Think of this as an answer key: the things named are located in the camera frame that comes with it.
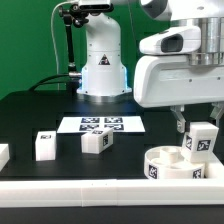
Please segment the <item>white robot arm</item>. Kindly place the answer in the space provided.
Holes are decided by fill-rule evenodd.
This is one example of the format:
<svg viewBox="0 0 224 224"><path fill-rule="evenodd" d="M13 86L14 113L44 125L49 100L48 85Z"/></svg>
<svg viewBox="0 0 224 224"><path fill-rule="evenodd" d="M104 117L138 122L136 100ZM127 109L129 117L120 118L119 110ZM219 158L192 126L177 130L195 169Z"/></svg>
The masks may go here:
<svg viewBox="0 0 224 224"><path fill-rule="evenodd" d="M144 108L169 106L185 128L186 105L210 103L224 115L224 0L137 0L143 11L171 26L142 39L134 85L120 59L120 28L104 12L123 0L80 0L87 14L87 63L78 92L101 100L131 92Z"/></svg>

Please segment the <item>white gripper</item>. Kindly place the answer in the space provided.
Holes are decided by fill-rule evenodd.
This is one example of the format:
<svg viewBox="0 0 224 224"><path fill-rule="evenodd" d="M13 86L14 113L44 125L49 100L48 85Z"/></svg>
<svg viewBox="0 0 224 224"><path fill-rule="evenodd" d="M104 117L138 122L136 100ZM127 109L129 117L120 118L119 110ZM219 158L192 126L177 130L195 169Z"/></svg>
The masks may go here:
<svg viewBox="0 0 224 224"><path fill-rule="evenodd" d="M190 66L185 55L143 56L135 68L133 93L142 107L171 106L179 133L185 132L187 104L214 102L210 117L219 126L224 115L224 64Z"/></svg>

